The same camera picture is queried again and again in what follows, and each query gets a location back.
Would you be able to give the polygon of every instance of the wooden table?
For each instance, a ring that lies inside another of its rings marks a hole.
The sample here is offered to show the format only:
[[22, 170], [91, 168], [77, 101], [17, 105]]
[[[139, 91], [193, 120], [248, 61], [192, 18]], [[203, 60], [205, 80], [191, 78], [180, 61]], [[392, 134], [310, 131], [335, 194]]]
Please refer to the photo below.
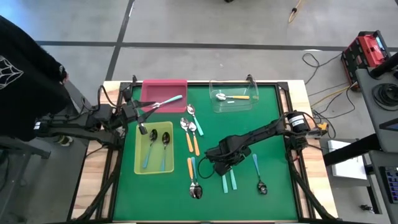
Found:
[[[261, 80], [258, 82], [287, 82], [289, 84], [290, 99], [293, 109], [297, 111], [303, 111], [308, 114], [312, 113], [303, 80]], [[104, 82], [104, 87], [106, 88], [110, 99], [114, 103], [117, 101], [118, 98], [120, 83], [121, 81]], [[284, 110], [287, 111], [287, 104], [284, 99], [282, 99], [282, 102], [284, 104]], [[103, 93], [101, 94], [101, 103], [108, 103]], [[311, 119], [307, 118], [307, 121], [311, 127], [314, 127], [314, 123]], [[308, 139], [308, 143], [314, 146], [320, 146], [319, 141], [315, 139]], [[91, 151], [94, 151], [95, 149], [98, 149], [100, 147], [101, 145], [99, 143], [92, 141], [88, 146], [87, 153], [90, 153]], [[111, 168], [114, 167], [114, 160], [116, 160], [117, 152], [113, 153], [113, 163], [111, 164]], [[106, 155], [107, 150], [102, 149], [86, 159], [78, 186], [78, 192], [76, 195], [72, 218], [79, 217], [86, 210], [87, 206], [90, 205], [90, 203], [93, 201], [96, 194], [100, 190]], [[330, 213], [334, 217], [337, 217], [335, 202], [333, 200], [326, 168], [323, 163], [322, 152], [318, 149], [307, 147], [305, 150], [303, 150], [303, 159], [305, 162], [305, 168], [307, 171], [311, 191], [317, 197], [319, 202], [326, 208], [328, 213]], [[110, 192], [111, 191], [109, 190], [104, 201], [104, 216], [106, 216], [108, 212]], [[300, 200], [303, 207], [303, 214], [305, 217], [308, 217], [308, 210], [306, 209], [307, 201], [301, 190]]]

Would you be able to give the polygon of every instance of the utensil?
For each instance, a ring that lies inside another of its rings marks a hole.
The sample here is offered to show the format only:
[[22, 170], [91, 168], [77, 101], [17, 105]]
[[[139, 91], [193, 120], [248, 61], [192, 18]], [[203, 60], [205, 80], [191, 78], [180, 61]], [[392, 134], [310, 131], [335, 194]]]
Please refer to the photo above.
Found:
[[160, 167], [161, 171], [165, 170], [165, 160], [166, 160], [166, 147], [170, 142], [170, 134], [168, 132], [165, 132], [162, 136], [162, 142], [164, 146], [164, 155], [163, 155], [163, 160], [162, 160], [162, 166]]
[[197, 126], [194, 122], [189, 122], [189, 130], [191, 130], [193, 134], [193, 143], [195, 144], [195, 155], [199, 156], [199, 145], [197, 141], [197, 136], [195, 135], [195, 131], [197, 130]]
[[152, 150], [152, 146], [153, 146], [154, 142], [157, 139], [157, 131], [156, 131], [156, 129], [153, 129], [150, 132], [149, 139], [150, 139], [149, 150], [148, 150], [147, 156], [145, 157], [144, 165], [142, 166], [144, 169], [148, 166], [149, 155], [150, 155], [150, 152]]
[[197, 177], [197, 166], [195, 162], [195, 158], [191, 157], [192, 161], [192, 166], [193, 166], [193, 173], [195, 174], [195, 188], [194, 188], [194, 193], [197, 199], [200, 199], [201, 196], [203, 195], [203, 189], [201, 185], [198, 183], [198, 177]]
[[217, 93], [216, 97], [218, 100], [224, 101], [227, 98], [239, 99], [239, 100], [250, 100], [250, 96], [226, 96], [224, 93]]
[[195, 116], [195, 108], [193, 107], [193, 105], [191, 105], [191, 104], [187, 105], [187, 111], [188, 111], [188, 114], [193, 116], [193, 120], [195, 121], [195, 124], [196, 124], [196, 126], [198, 128], [199, 135], [202, 136], [203, 135], [203, 131], [201, 130], [201, 127], [199, 125], [197, 117]]
[[165, 104], [165, 103], [170, 103], [170, 102], [173, 102], [173, 101], [179, 100], [179, 99], [182, 99], [182, 95], [178, 95], [178, 96], [175, 96], [175, 97], [171, 97], [170, 99], [165, 100], [165, 101], [163, 101], [163, 102], [161, 102], [161, 103], [154, 103], [154, 104], [152, 105], [152, 108], [158, 108], [158, 107], [162, 106], [162, 105]]
[[226, 177], [225, 177], [225, 175], [222, 175], [221, 176], [221, 178], [223, 179], [223, 190], [224, 190], [224, 193], [228, 193], [228, 185], [226, 184]]
[[267, 185], [261, 181], [259, 165], [257, 163], [257, 154], [253, 154], [254, 165], [256, 166], [257, 175], [259, 177], [259, 183], [257, 184], [257, 190], [260, 194], [266, 195], [268, 193]]
[[192, 161], [191, 161], [191, 158], [188, 158], [187, 162], [188, 162], [189, 177], [191, 178], [191, 186], [189, 187], [189, 194], [191, 195], [192, 198], [196, 198], [196, 195], [195, 195], [195, 184], [193, 183], [193, 172], [192, 172]]
[[238, 187], [236, 186], [236, 180], [235, 180], [234, 170], [232, 170], [232, 168], [231, 168], [231, 170], [229, 171], [229, 173], [231, 174], [232, 189], [233, 189], [233, 190], [236, 190], [236, 189], [238, 189]]
[[188, 143], [189, 151], [193, 152], [191, 138], [189, 137], [189, 134], [188, 134], [189, 121], [186, 118], [181, 118], [180, 125], [181, 125], [181, 128], [185, 130], [185, 135], [187, 136], [187, 143]]

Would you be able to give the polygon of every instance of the orange handle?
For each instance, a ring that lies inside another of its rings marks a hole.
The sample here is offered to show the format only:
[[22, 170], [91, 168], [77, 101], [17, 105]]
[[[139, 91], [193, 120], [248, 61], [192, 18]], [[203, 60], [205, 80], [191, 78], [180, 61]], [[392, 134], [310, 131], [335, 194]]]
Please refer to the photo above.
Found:
[[250, 96], [232, 96], [234, 99], [249, 100]]
[[191, 177], [191, 179], [193, 179], [192, 161], [191, 161], [191, 158], [188, 158], [187, 161], [188, 161], [189, 176]]
[[197, 141], [197, 137], [193, 136], [193, 142], [195, 143], [195, 155], [199, 156], [199, 146], [198, 146], [198, 141]]
[[187, 133], [187, 143], [188, 143], [188, 148], [190, 152], [193, 152], [193, 147], [192, 147], [192, 142], [191, 138], [189, 137], [189, 134]]

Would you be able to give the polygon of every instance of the clear plastic container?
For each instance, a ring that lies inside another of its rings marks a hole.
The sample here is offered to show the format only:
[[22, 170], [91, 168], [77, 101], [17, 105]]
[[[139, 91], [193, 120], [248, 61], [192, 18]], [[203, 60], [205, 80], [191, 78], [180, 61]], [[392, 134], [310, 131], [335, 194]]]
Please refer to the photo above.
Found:
[[[156, 122], [146, 123], [148, 134], [142, 135], [136, 128], [136, 155], [134, 158], [134, 172], [136, 174], [163, 174], [174, 170], [174, 140], [173, 123]], [[152, 148], [150, 146], [150, 132], [156, 129], [157, 139]], [[164, 147], [162, 136], [165, 132], [170, 134], [170, 142]]]
[[259, 101], [259, 90], [252, 76], [246, 81], [211, 80], [209, 91], [216, 113], [251, 110]]

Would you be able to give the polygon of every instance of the teal handle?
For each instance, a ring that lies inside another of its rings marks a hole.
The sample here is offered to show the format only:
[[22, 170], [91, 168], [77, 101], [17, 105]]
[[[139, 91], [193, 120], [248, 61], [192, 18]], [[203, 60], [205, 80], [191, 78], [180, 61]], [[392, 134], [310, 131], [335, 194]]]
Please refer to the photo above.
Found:
[[193, 173], [195, 174], [195, 180], [197, 180], [197, 182], [198, 182], [197, 167], [196, 167], [196, 164], [195, 164], [195, 158], [191, 157], [191, 161], [192, 161]]
[[195, 115], [193, 116], [193, 119], [195, 120], [195, 124], [197, 125], [197, 128], [198, 128], [200, 136], [202, 136], [203, 135], [203, 131], [201, 130], [201, 127], [200, 127], [199, 122], [197, 120], [197, 117]]
[[253, 154], [254, 165], [256, 166], [257, 175], [260, 176], [259, 164], [257, 164], [257, 154]]
[[178, 95], [178, 96], [175, 96], [175, 97], [173, 97], [173, 98], [170, 98], [170, 99], [164, 101], [162, 104], [164, 104], [164, 103], [170, 103], [170, 102], [173, 102], [173, 101], [178, 100], [178, 99], [181, 99], [181, 98], [182, 98], [182, 95]]
[[228, 186], [226, 185], [226, 177], [225, 175], [222, 176], [223, 178], [223, 189], [224, 189], [224, 193], [228, 193]]
[[234, 170], [231, 169], [231, 171], [229, 173], [231, 173], [232, 189], [236, 190], [236, 189], [238, 189], [238, 187], [236, 186]]
[[162, 160], [162, 167], [160, 168], [160, 171], [164, 171], [165, 170], [165, 162], [164, 162], [164, 157]]
[[150, 150], [152, 149], [152, 145], [153, 145], [153, 143], [150, 144], [149, 151], [147, 153], [147, 157], [145, 157], [144, 165], [142, 166], [144, 169], [148, 166], [148, 160], [149, 160]]

